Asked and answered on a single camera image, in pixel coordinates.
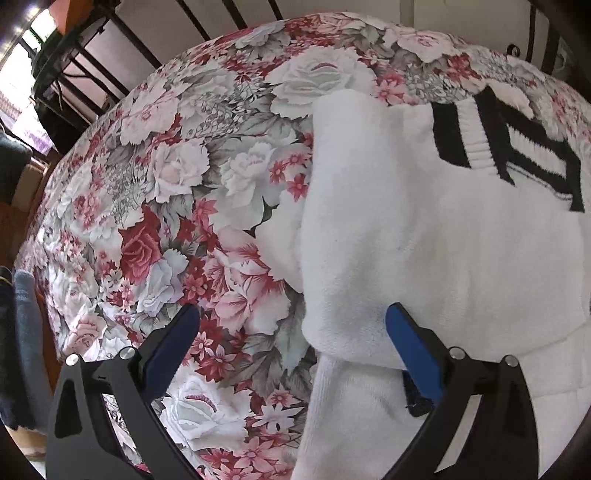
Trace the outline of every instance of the floral bedspread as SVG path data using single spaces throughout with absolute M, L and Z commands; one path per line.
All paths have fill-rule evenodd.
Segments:
M 110 358 L 197 304 L 201 331 L 154 408 L 206 479 L 289 478 L 316 362 L 298 264 L 312 103 L 343 88 L 389 105 L 451 102 L 486 85 L 571 141 L 587 160 L 588 203 L 589 105 L 528 63 L 458 38 L 320 14 L 173 59 L 62 160 L 21 250 L 60 354 Z M 371 186 L 359 187 L 351 195 L 363 202 Z

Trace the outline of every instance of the red rose print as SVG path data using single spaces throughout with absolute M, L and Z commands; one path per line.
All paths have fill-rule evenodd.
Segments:
M 191 355 L 198 356 L 200 360 L 205 358 L 205 349 L 211 347 L 213 340 L 207 338 L 206 332 L 200 332 L 193 340 L 193 344 L 189 348 L 189 353 Z
M 212 468 L 219 470 L 222 465 L 234 467 L 234 463 L 238 458 L 234 457 L 232 452 L 226 452 L 225 450 L 219 450 L 212 448 L 209 450 L 210 453 L 201 453 L 199 456 L 209 463 Z
M 296 202 L 300 197 L 306 198 L 306 195 L 308 195 L 308 185 L 304 183 L 305 179 L 306 175 L 299 173 L 293 180 L 287 182 L 287 191 L 293 195 Z
M 198 202 L 195 202 L 195 208 L 193 209 L 193 222 L 203 226 L 209 225 L 209 216 L 212 213 L 217 213 L 215 204 L 215 200 L 206 200 L 205 197 Z
M 208 252 L 213 252 L 217 245 L 217 235 L 213 233 L 213 225 L 201 225 L 197 242 L 205 243 Z
M 479 79 L 481 78 L 478 73 L 472 70 L 470 66 L 470 57 L 467 53 L 463 53 L 462 55 L 456 55 L 453 57 L 446 57 L 447 64 L 449 68 L 445 71 L 441 71 L 439 69 L 434 69 L 433 72 L 439 74 L 443 73 L 449 77 L 450 80 L 454 82 L 459 82 L 461 79 Z
M 271 173 L 269 176 L 269 181 L 271 183 L 285 181 L 285 164 L 282 161 L 277 160 L 269 169 L 269 172 Z
M 314 134 L 312 132 L 304 132 L 304 145 L 309 148 L 314 148 Z
M 194 277 L 189 275 L 184 278 L 183 287 L 186 289 L 187 301 L 197 300 L 205 293 L 205 278 L 202 276 Z
M 129 230 L 120 230 L 123 237 L 121 246 L 121 271 L 130 282 L 138 284 L 150 271 L 150 266 L 162 258 L 158 244 L 158 217 L 143 205 L 144 220 Z
M 307 152 L 293 152 L 285 159 L 285 163 L 287 165 L 306 165 L 306 160 L 308 160 L 312 155 Z
M 130 330 L 127 332 L 128 340 L 133 344 L 134 347 L 139 347 L 142 343 L 144 343 L 144 335 L 138 333 L 134 330 Z
M 244 347 L 247 338 L 248 335 L 244 331 L 244 328 L 241 328 L 239 331 L 234 333 L 234 335 L 232 335 L 232 338 L 230 338 L 230 345 L 235 348 L 236 353 L 246 355 L 245 353 L 242 353 L 242 348 Z
M 95 133 L 93 137 L 90 139 L 90 145 L 88 147 L 88 151 L 86 152 L 85 159 L 88 159 L 92 157 L 92 155 L 94 155 L 96 147 L 99 146 L 100 141 L 103 138 L 103 134 L 104 132 L 102 131 L 102 129 L 99 129 L 98 132 Z
M 186 218 L 179 217 L 180 220 L 180 227 L 178 229 L 177 234 L 177 242 L 187 242 L 193 241 L 193 232 L 195 231 L 195 225 L 191 220 L 187 220 Z
M 217 346 L 215 352 L 210 348 L 206 348 L 205 352 L 205 360 L 201 361 L 197 373 L 205 376 L 208 382 L 211 380 L 219 382 L 224 379 L 228 372 L 235 370 L 232 365 L 232 362 L 236 358 L 235 353 L 226 354 L 226 351 L 221 345 Z
M 213 312 L 201 317 L 200 330 L 206 332 L 207 338 L 213 340 L 216 346 L 224 338 L 223 329 L 219 326 L 219 319 Z

